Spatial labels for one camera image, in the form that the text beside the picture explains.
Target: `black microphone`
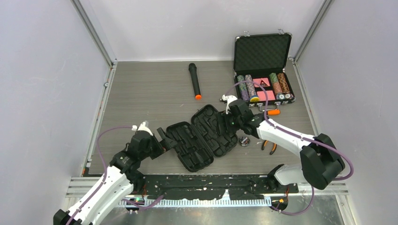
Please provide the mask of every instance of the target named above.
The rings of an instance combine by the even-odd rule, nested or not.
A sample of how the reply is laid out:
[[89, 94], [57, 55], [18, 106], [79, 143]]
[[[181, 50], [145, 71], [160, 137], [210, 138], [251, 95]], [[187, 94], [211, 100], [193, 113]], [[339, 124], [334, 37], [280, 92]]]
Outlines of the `black microphone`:
[[189, 73], [191, 74], [193, 93], [195, 94], [196, 100], [201, 100], [202, 96], [200, 95], [198, 74], [196, 73], [196, 65], [195, 63], [190, 63], [188, 66]]

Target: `poker chip set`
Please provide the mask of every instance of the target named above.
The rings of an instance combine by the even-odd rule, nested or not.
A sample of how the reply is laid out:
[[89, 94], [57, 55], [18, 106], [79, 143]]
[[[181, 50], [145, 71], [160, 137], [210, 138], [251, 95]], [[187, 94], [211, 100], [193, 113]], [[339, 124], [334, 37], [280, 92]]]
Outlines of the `poker chip set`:
[[[285, 73], [291, 34], [238, 36], [235, 39], [234, 81], [252, 81], [266, 90], [269, 105], [294, 102], [295, 96]], [[249, 106], [264, 105], [266, 94], [253, 83], [240, 83], [237, 96]]]

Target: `pliers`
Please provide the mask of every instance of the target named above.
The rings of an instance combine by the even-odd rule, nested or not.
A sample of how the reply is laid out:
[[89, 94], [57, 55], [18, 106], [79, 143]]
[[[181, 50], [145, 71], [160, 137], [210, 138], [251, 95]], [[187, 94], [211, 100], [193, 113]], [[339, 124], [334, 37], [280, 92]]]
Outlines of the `pliers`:
[[[261, 150], [264, 150], [264, 148], [265, 148], [265, 146], [266, 146], [267, 143], [268, 143], [267, 140], [265, 140], [265, 141], [262, 143]], [[272, 155], [272, 154], [275, 152], [276, 148], [277, 148], [277, 145], [274, 143], [274, 146], [273, 146], [272, 150], [269, 152], [269, 154]]]

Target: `white wall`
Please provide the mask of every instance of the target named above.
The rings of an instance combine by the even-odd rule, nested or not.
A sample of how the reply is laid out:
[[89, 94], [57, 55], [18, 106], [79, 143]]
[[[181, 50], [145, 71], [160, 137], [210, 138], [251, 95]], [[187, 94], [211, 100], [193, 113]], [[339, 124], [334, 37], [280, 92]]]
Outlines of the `white wall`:
[[3, 1], [0, 34], [0, 223], [52, 224], [108, 68], [69, 0]]
[[398, 2], [335, 1], [299, 60], [312, 111], [353, 161], [360, 224], [397, 224]]
[[119, 61], [232, 59], [234, 37], [293, 34], [294, 56], [323, 0], [88, 0]]

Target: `open plastic case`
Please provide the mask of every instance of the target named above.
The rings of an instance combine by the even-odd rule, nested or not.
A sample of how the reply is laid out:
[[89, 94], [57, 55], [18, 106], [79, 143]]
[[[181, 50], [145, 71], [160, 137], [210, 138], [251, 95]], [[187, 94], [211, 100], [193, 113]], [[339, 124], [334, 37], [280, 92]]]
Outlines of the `open plastic case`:
[[221, 132], [217, 119], [219, 112], [206, 105], [188, 122], [179, 122], [167, 127], [166, 135], [178, 145], [178, 158], [190, 172], [196, 172], [210, 165], [214, 157], [222, 157], [237, 144], [236, 134]]
[[[235, 38], [235, 53], [234, 53], [234, 82], [237, 83], [237, 76], [239, 75], [251, 75], [252, 78], [268, 79], [269, 85], [264, 87], [267, 93], [271, 93], [274, 96], [268, 97], [269, 105], [284, 105], [292, 103], [296, 100], [289, 79], [285, 73], [286, 61], [288, 58], [289, 48], [291, 43], [291, 34], [280, 33], [280, 34], [264, 34], [264, 35], [245, 35], [238, 36]], [[275, 92], [273, 90], [272, 83], [270, 82], [269, 75], [271, 73], [283, 73], [289, 90], [292, 94], [292, 98], [279, 100], [275, 98]], [[242, 98], [239, 87], [236, 86], [237, 97]], [[255, 91], [258, 96], [263, 91], [259, 87], [255, 87]], [[249, 106], [264, 105], [265, 95], [260, 97], [260, 101], [249, 102]]]

